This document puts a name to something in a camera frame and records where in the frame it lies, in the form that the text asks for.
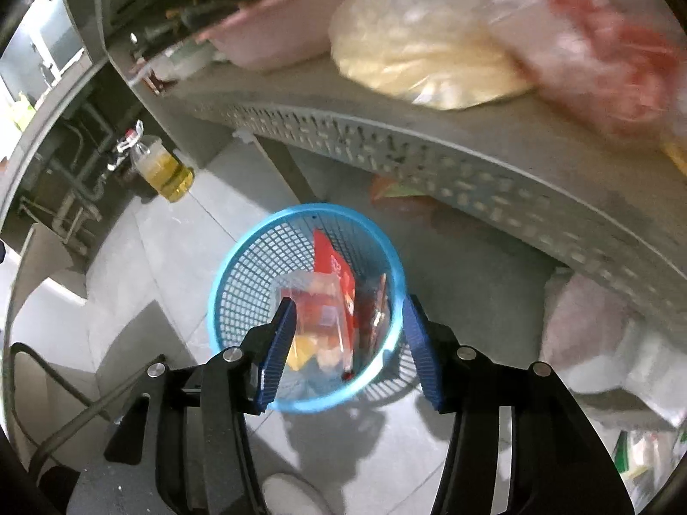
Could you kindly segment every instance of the plastic bottle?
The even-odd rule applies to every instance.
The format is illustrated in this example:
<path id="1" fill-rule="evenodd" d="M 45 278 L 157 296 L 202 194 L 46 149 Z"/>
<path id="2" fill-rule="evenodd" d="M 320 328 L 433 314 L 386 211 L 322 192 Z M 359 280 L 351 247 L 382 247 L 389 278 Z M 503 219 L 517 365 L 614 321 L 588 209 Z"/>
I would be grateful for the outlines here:
<path id="1" fill-rule="evenodd" d="M 129 130 L 124 145 L 131 147 L 131 162 L 158 194 L 170 203 L 180 200 L 193 184 L 193 170 L 181 163 L 154 135 L 143 135 L 143 123 Z"/>

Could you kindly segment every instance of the gray floor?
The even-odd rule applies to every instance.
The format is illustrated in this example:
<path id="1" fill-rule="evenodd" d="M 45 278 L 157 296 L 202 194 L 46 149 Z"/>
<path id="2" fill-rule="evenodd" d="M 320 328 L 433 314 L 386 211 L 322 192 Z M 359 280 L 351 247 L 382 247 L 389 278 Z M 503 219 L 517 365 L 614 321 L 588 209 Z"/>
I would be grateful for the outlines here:
<path id="1" fill-rule="evenodd" d="M 537 359 L 552 259 L 458 212 L 438 233 L 373 211 L 369 174 L 294 155 L 319 197 L 372 216 L 391 237 L 410 290 L 431 318 L 495 361 L 526 366 Z M 222 259 L 257 221 L 294 202 L 257 151 L 239 143 L 198 172 L 178 203 L 132 201 L 87 276 L 100 390 L 160 353 L 172 367 L 207 361 L 207 298 Z M 358 400 L 319 415 L 248 418 L 259 475 L 302 475 L 337 515 L 431 509 L 452 417 L 435 414 L 417 388 L 382 407 Z M 504 507 L 500 493 L 495 512 Z"/>

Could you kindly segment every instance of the white shoe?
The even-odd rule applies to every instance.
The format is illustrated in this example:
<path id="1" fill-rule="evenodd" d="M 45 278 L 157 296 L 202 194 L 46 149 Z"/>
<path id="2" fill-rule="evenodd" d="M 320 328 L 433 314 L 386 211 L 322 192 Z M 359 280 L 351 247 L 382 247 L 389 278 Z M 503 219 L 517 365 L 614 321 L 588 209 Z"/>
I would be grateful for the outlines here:
<path id="1" fill-rule="evenodd" d="M 270 476 L 262 483 L 262 495 L 272 515 L 331 515 L 322 495 L 292 475 Z"/>

